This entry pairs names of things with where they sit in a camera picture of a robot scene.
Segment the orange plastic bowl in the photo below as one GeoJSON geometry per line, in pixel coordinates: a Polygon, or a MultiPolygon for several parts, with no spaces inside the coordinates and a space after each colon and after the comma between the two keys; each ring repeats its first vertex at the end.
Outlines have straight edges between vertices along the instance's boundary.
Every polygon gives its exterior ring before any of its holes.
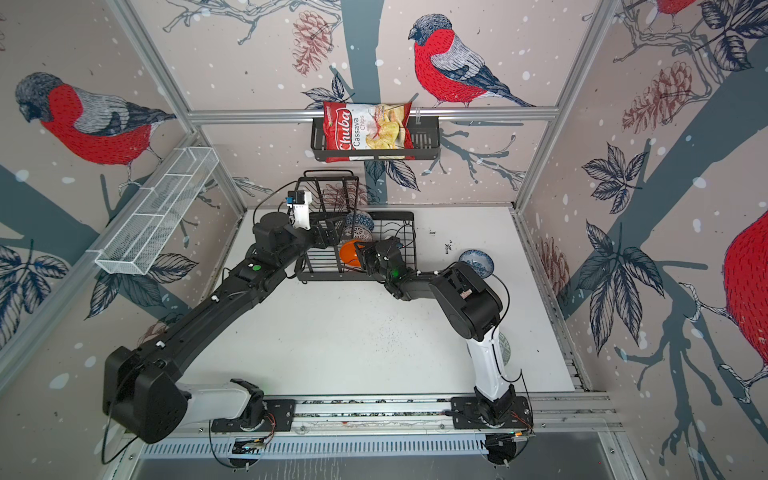
{"type": "Polygon", "coordinates": [[[339,258],[342,263],[349,267],[358,268],[361,266],[360,260],[357,254],[356,245],[359,243],[358,239],[347,241],[342,245],[339,250],[339,258]]]}

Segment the white maroon patterned bowl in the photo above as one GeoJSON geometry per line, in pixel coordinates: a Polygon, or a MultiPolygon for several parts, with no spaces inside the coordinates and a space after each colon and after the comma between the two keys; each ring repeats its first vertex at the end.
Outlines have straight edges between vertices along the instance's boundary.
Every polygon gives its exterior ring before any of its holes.
{"type": "Polygon", "coordinates": [[[345,230],[345,235],[351,240],[359,240],[362,242],[372,242],[372,232],[364,226],[355,225],[345,230]]]}

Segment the dark blue patterned bowl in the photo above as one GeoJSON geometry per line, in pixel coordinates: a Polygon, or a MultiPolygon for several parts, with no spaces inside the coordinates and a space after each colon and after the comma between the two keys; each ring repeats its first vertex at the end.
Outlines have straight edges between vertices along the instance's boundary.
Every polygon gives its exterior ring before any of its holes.
{"type": "Polygon", "coordinates": [[[365,211],[351,212],[345,217],[345,226],[347,228],[361,227],[368,231],[373,231],[375,224],[372,216],[365,211]]]}

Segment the black wire dish rack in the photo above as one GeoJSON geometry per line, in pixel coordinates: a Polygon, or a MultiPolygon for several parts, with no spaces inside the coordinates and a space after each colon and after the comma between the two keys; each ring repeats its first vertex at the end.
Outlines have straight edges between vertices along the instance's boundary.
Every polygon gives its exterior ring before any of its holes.
{"type": "Polygon", "coordinates": [[[295,274],[303,283],[369,279],[371,263],[382,264],[379,250],[417,268],[416,225],[408,211],[373,210],[372,195],[351,170],[306,170],[295,182],[311,196],[309,219],[337,241],[309,250],[297,261],[295,274]]]}

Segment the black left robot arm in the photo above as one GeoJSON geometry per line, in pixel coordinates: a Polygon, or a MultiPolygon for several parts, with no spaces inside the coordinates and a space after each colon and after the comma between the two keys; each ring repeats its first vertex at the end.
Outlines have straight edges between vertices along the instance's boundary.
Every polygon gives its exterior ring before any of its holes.
{"type": "Polygon", "coordinates": [[[119,347],[106,359],[102,409],[109,420],[147,444],[177,427],[233,421],[245,431],[267,416],[263,391],[233,378],[222,385],[183,384],[191,363],[235,320],[262,303],[284,280],[286,268],[311,249],[336,246],[344,218],[310,211],[298,191],[288,211],[264,214],[253,225],[254,242],[214,292],[164,333],[133,350],[119,347]]]}

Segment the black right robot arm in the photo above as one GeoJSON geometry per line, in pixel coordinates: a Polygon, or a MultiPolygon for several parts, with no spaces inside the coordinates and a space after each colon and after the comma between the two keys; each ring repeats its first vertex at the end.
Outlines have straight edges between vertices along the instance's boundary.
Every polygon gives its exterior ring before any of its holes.
{"type": "Polygon", "coordinates": [[[453,262],[432,273],[409,267],[399,244],[396,237],[356,243],[360,266],[398,300],[433,299],[438,303],[450,326],[466,341],[480,423],[491,428],[514,424],[528,428],[526,400],[516,394],[514,382],[505,378],[499,362],[496,329],[503,309],[499,296],[464,262],[453,262]]]}

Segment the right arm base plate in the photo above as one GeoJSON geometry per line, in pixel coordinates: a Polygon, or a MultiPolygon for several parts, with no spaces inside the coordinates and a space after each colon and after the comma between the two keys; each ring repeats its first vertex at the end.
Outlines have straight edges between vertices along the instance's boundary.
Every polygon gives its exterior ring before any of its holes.
{"type": "Polygon", "coordinates": [[[532,409],[526,398],[507,396],[493,402],[477,397],[452,397],[446,411],[457,430],[533,428],[532,409]]]}

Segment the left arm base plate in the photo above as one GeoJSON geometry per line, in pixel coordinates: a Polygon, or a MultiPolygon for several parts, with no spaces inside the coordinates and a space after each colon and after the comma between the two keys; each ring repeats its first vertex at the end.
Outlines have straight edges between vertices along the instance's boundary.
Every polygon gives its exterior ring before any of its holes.
{"type": "Polygon", "coordinates": [[[292,427],[295,409],[295,399],[267,398],[251,402],[239,417],[213,420],[210,430],[216,434],[288,432],[292,427]]]}

